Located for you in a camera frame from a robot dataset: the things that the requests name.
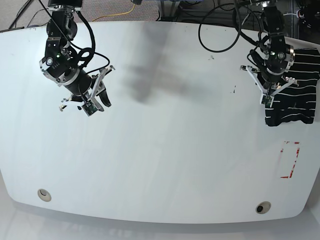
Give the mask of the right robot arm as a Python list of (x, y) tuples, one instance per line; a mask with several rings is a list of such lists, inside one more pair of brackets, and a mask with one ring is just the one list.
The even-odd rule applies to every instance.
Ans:
[[(112, 105), (103, 79), (115, 68), (107, 63), (100, 68), (85, 71), (93, 57), (101, 54), (96, 51), (94, 32), (81, 13), (82, 6), (81, 0), (48, 2), (44, 8), (49, 16), (46, 26), (47, 40), (39, 67), (46, 78), (70, 92), (70, 97), (61, 101), (60, 111), (74, 105), (90, 117)], [(78, 15), (89, 32), (90, 47), (80, 48), (72, 42), (78, 31), (74, 14)]]

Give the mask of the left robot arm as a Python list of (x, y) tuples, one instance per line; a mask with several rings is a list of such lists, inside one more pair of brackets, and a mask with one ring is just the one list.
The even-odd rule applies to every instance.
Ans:
[[(214, 13), (218, 8), (210, 10), (198, 26), (198, 40), (200, 45), (211, 53), (224, 53), (235, 46), (239, 38), (242, 37), (254, 46), (247, 55), (247, 59), (257, 67), (257, 73), (253, 72), (251, 66), (246, 66), (245, 70), (253, 78), (261, 91), (261, 102), (266, 104), (283, 91), (285, 88), (296, 83), (292, 77), (286, 77), (295, 61), (295, 50), (292, 45), (285, 40), (284, 16), (278, 10), (275, 0), (234, 0), (232, 2), (232, 22), (237, 35), (230, 46), (221, 50), (213, 50), (204, 45), (201, 39), (201, 29), (206, 18)], [(249, 5), (261, 6), (262, 14), (258, 23), (258, 40), (253, 40), (242, 32), (245, 20), (241, 18), (240, 8), (248, 8)]]

